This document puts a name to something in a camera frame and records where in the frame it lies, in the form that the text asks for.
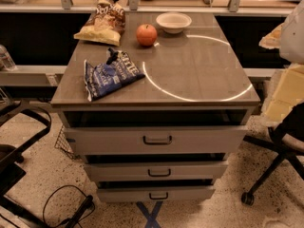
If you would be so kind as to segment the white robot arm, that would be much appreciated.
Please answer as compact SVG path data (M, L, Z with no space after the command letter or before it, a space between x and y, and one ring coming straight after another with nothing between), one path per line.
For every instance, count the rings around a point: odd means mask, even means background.
M278 48L279 56L290 63L274 73L268 87L262 115L270 126L281 123L294 106L304 102L304 0L259 45Z

